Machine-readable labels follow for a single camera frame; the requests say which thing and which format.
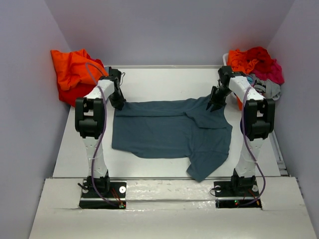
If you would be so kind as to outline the blue-grey t shirt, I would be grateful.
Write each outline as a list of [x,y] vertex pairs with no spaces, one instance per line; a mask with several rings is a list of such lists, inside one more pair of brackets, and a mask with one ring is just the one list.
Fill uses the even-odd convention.
[[148,159],[187,157],[187,174],[201,182],[227,160],[232,134],[224,108],[210,112],[208,100],[126,102],[114,112],[112,148]]

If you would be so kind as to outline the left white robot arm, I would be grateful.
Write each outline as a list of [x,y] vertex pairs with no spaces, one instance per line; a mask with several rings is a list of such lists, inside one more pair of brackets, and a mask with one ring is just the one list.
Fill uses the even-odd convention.
[[108,76],[101,76],[91,92],[75,101],[75,129],[83,139],[89,164],[84,188],[100,197],[108,195],[111,187],[102,146],[107,124],[106,102],[121,110],[126,101],[120,88],[122,72],[112,67],[107,72]]

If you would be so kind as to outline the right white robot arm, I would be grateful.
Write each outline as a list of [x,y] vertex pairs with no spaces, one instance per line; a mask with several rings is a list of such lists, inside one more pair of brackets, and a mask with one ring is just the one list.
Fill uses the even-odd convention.
[[266,99],[248,82],[243,72],[230,66],[218,70],[218,86],[212,87],[207,109],[211,112],[226,106],[226,98],[234,93],[242,102],[241,132],[243,146],[230,181],[220,183],[218,197],[240,197],[256,185],[257,157],[264,141],[274,129],[275,101]]

